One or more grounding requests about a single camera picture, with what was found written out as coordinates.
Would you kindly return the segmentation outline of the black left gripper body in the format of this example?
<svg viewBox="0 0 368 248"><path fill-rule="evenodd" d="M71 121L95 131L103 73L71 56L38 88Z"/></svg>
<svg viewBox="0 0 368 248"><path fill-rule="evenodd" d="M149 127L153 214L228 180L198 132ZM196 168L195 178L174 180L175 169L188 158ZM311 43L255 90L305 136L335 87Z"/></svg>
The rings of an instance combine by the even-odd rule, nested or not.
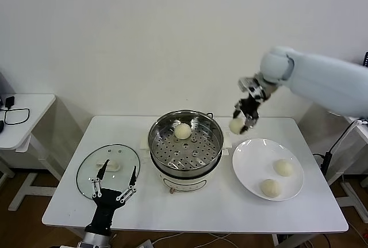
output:
<svg viewBox="0 0 368 248"><path fill-rule="evenodd" d="M101 189L101 197L93 198L96 204L91 223L86 226L85 232L111 232L113 215L116 209L123 206L116 198L122 192L112 189Z"/></svg>

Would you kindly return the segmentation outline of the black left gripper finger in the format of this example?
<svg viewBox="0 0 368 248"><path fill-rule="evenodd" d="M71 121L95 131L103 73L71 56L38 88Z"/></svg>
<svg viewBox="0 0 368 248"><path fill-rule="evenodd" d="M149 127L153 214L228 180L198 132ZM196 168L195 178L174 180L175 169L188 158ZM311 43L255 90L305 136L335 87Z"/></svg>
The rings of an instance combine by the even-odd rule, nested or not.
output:
<svg viewBox="0 0 368 248"><path fill-rule="evenodd" d="M96 177L91 179L91 183L93 184L93 194L92 194L93 199L96 197L102 197L100 183L104 178L109 161L110 160L107 159L105 163L102 165L102 167L99 169Z"/></svg>
<svg viewBox="0 0 368 248"><path fill-rule="evenodd" d="M116 201L126 203L136 193L136 170L137 166L134 166L128 188L116 197Z"/></svg>

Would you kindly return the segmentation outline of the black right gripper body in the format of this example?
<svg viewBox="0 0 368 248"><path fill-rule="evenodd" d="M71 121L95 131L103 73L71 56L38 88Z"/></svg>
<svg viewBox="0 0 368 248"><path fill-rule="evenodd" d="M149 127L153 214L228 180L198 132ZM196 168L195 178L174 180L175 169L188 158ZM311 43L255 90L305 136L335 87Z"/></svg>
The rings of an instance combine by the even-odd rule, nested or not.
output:
<svg viewBox="0 0 368 248"><path fill-rule="evenodd" d="M258 108L260 106L260 103L255 100L253 97L248 96L247 98L241 99L238 102L241 103L241 113L244 117L246 114L249 115L258 115Z"/></svg>

